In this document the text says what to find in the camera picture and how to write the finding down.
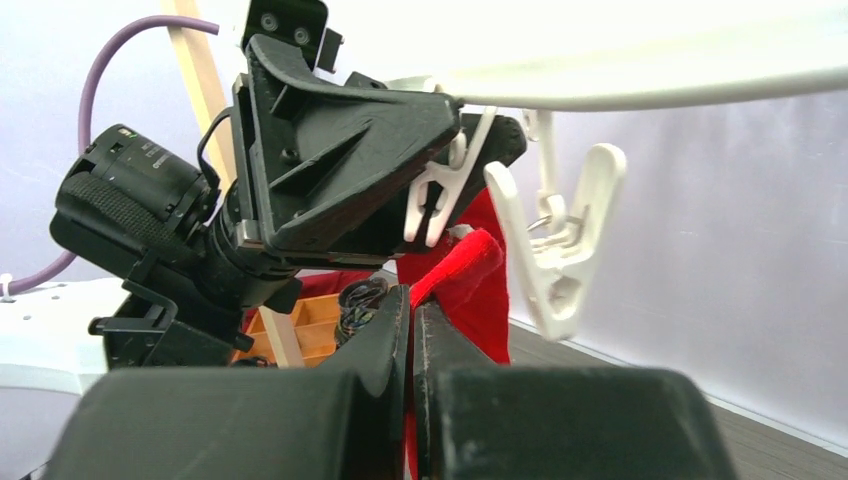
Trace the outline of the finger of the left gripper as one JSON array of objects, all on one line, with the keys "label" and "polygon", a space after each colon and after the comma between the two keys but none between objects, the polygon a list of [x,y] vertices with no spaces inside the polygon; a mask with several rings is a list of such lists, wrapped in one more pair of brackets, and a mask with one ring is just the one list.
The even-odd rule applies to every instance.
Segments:
[{"label": "finger of the left gripper", "polygon": [[447,229],[462,223],[460,217],[486,188],[483,168],[492,162],[510,166],[527,150],[512,117],[466,113],[460,121],[459,133],[409,186],[400,254],[433,248]]}]

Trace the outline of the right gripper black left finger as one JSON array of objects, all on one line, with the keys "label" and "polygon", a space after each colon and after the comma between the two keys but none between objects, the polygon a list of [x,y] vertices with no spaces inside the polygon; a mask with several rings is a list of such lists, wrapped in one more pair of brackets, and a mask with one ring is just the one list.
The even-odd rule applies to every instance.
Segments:
[{"label": "right gripper black left finger", "polygon": [[373,319],[318,370],[353,374],[375,398],[402,398],[405,392],[410,326],[410,288],[392,287]]}]

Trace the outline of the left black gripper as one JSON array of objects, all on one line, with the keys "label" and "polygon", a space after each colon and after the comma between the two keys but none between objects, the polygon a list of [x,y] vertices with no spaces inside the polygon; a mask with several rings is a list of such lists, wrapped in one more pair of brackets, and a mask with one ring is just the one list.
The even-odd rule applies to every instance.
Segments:
[{"label": "left black gripper", "polygon": [[233,88],[228,247],[255,269],[372,269],[403,241],[401,197],[459,132],[444,94],[340,86],[266,35]]}]

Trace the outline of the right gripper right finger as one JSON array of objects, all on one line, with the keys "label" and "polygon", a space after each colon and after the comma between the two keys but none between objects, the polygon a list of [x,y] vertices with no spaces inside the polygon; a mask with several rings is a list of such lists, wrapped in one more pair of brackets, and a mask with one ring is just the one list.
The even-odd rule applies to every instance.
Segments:
[{"label": "right gripper right finger", "polygon": [[428,301],[415,310],[412,347],[416,398],[428,397],[435,374],[441,370],[495,364],[453,325],[437,301]]}]

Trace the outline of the red santa sock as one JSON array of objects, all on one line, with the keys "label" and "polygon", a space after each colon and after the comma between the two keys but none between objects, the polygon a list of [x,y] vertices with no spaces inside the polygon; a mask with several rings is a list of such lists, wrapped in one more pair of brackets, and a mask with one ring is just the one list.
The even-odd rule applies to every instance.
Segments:
[{"label": "red santa sock", "polygon": [[506,246],[491,197],[481,192],[428,252],[397,261],[411,302],[438,300],[453,325],[498,364],[510,362]]},{"label": "red santa sock", "polygon": [[520,399],[508,349],[505,253],[463,227],[414,261],[404,448],[414,479],[504,479]]}]

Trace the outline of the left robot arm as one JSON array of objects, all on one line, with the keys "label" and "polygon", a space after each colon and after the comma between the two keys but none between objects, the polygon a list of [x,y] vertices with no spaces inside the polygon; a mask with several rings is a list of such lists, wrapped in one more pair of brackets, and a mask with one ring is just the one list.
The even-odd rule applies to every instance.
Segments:
[{"label": "left robot arm", "polygon": [[50,224],[65,249],[118,277],[39,315],[1,316],[1,384],[80,395],[112,368],[222,366],[252,340],[247,314],[292,310],[302,270],[373,271],[455,223],[483,167],[526,151],[519,123],[466,114],[444,93],[391,90],[356,74],[336,85],[314,52],[277,35],[244,45],[224,111],[228,189],[135,129],[102,132],[72,165]]}]

